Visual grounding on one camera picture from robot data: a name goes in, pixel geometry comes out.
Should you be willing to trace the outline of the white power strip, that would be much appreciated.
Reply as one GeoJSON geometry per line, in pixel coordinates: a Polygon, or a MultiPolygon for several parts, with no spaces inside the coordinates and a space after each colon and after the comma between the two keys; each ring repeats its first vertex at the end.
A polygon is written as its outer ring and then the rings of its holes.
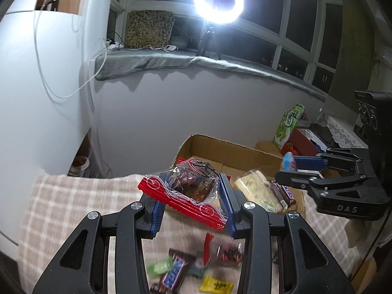
{"type": "Polygon", "coordinates": [[[115,52],[124,49],[124,45],[118,41],[108,39],[106,41],[106,49],[108,52],[115,52]]]}

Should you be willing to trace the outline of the small red candy bag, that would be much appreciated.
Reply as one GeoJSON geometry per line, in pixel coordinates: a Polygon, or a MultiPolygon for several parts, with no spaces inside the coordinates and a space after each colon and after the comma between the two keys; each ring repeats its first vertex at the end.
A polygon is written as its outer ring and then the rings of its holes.
{"type": "Polygon", "coordinates": [[[240,265],[243,261],[243,251],[240,244],[226,243],[218,247],[217,258],[225,264],[240,265]]]}

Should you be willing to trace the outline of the green candy packet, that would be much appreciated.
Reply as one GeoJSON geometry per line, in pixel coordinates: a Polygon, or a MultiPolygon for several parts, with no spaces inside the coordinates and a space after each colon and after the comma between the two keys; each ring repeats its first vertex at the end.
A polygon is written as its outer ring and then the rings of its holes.
{"type": "Polygon", "coordinates": [[[154,263],[150,263],[147,266],[147,274],[151,278],[161,277],[162,275],[170,272],[173,269],[172,257],[166,257],[165,259],[158,260],[154,263]]]}

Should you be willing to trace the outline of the green tissue box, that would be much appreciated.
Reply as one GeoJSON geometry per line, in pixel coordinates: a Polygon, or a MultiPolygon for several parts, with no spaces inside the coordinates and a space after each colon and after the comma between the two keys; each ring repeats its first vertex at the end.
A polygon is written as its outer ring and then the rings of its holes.
{"type": "Polygon", "coordinates": [[[288,141],[298,121],[302,118],[305,106],[302,104],[296,104],[293,108],[287,110],[276,130],[272,142],[279,148],[282,149],[284,144],[288,141]]]}

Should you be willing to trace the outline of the black tripod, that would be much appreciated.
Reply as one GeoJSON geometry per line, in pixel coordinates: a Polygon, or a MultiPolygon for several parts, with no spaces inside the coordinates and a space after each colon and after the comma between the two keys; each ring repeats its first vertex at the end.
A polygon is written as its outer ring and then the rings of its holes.
{"type": "Polygon", "coordinates": [[[207,51],[213,51],[215,52],[215,56],[217,57],[217,60],[221,60],[221,52],[219,48],[219,43],[216,38],[215,34],[215,26],[213,23],[209,23],[207,25],[207,31],[204,34],[201,43],[197,49],[196,56],[205,56],[205,53],[207,51]]]}

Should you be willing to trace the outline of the blue candy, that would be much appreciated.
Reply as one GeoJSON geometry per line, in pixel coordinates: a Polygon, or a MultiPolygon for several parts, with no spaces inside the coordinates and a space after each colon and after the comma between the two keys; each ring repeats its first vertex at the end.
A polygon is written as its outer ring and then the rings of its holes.
{"type": "Polygon", "coordinates": [[[294,155],[291,152],[287,152],[282,158],[281,164],[282,171],[296,171],[296,161],[294,155]]]}

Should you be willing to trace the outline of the pink plaid tablecloth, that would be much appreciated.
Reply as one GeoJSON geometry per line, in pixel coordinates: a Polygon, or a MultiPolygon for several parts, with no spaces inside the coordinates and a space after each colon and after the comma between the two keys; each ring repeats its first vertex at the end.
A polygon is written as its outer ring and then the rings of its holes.
{"type": "MultiPolygon", "coordinates": [[[[43,172],[33,186],[21,225],[18,266],[21,287],[31,293],[53,256],[80,221],[91,211],[109,214],[140,199],[137,189],[142,175],[117,179],[82,179],[43,172]]],[[[359,260],[358,251],[348,246],[346,219],[320,214],[316,204],[303,194],[306,221],[328,247],[346,274],[359,260]]],[[[165,258],[169,249],[194,254],[203,247],[212,229],[167,208],[161,229],[153,240],[143,242],[146,264],[165,258]]]]}

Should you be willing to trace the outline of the yellow candy packet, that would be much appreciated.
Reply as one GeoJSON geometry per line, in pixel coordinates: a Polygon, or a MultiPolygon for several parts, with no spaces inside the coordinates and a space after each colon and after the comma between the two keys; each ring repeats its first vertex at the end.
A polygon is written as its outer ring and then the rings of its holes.
{"type": "Polygon", "coordinates": [[[233,288],[234,288],[233,283],[221,281],[219,279],[215,279],[214,277],[211,277],[210,275],[207,275],[203,278],[199,290],[203,293],[231,294],[233,288]]]}

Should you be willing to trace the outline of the teal mint candy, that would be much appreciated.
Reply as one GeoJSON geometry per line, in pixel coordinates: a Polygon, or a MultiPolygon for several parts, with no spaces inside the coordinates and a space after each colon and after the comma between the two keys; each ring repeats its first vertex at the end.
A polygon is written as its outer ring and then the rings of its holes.
{"type": "Polygon", "coordinates": [[[202,279],[207,267],[200,266],[194,263],[187,271],[187,276],[196,277],[197,279],[202,279]]]}

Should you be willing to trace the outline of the leopard print cushion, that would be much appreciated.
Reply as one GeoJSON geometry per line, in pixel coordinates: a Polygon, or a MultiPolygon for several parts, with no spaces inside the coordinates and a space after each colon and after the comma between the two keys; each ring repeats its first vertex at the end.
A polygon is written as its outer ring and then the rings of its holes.
{"type": "Polygon", "coordinates": [[[169,44],[174,22],[174,14],[169,11],[131,11],[125,43],[131,49],[165,47],[169,44]]]}

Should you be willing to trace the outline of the Snickers bar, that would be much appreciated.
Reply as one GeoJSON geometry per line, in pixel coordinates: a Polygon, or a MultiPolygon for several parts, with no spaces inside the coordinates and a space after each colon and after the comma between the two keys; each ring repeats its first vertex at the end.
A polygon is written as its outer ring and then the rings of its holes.
{"type": "Polygon", "coordinates": [[[287,186],[282,186],[273,181],[270,182],[270,187],[284,209],[296,204],[296,200],[287,186]]]}
{"type": "Polygon", "coordinates": [[[196,261],[196,256],[170,248],[169,256],[173,267],[160,277],[159,283],[154,283],[150,293],[179,293],[188,270],[196,261]]]}

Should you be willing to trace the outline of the clear wrapped cracker pack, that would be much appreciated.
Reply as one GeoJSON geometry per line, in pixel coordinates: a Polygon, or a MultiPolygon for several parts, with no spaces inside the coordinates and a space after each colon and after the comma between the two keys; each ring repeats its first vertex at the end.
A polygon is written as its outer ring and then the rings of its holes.
{"type": "Polygon", "coordinates": [[[267,212],[282,214],[284,207],[271,189],[271,184],[259,170],[246,172],[234,182],[233,188],[240,190],[247,201],[264,208],[267,212]]]}

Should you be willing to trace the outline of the grey blanket on sill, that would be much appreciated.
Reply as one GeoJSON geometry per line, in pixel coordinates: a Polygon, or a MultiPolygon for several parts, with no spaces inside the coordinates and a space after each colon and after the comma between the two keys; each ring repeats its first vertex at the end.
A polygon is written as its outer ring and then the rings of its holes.
{"type": "Polygon", "coordinates": [[[273,70],[271,67],[249,61],[240,61],[232,56],[222,60],[196,56],[193,52],[163,50],[121,49],[100,55],[95,59],[94,73],[99,81],[125,77],[131,73],[150,70],[179,70],[198,66],[207,70],[228,72],[230,74],[267,78],[301,90],[311,96],[326,101],[327,94],[303,80],[287,73],[273,70]]]}

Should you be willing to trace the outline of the red cardboard box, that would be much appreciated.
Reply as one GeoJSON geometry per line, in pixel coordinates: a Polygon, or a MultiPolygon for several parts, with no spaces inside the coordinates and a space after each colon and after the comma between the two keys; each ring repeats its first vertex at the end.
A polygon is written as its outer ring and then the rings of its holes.
{"type": "Polygon", "coordinates": [[[327,145],[308,128],[295,128],[280,150],[281,155],[291,152],[299,156],[316,156],[325,153],[327,145]]]}

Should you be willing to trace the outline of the red zip snack bag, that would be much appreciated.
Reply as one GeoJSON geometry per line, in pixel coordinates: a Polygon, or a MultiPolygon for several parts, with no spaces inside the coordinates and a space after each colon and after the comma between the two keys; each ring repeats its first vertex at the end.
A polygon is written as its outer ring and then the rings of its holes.
{"type": "Polygon", "coordinates": [[[220,198],[220,176],[202,159],[180,160],[170,169],[147,174],[137,188],[214,230],[223,230],[227,223],[228,215],[220,198]]]}

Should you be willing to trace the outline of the white lace cloth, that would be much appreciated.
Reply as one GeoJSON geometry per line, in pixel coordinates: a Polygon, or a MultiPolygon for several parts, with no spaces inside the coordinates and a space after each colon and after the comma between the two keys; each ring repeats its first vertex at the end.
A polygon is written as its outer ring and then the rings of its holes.
{"type": "Polygon", "coordinates": [[[331,115],[325,115],[325,122],[333,140],[341,148],[368,148],[368,145],[355,134],[352,124],[331,115]]]}

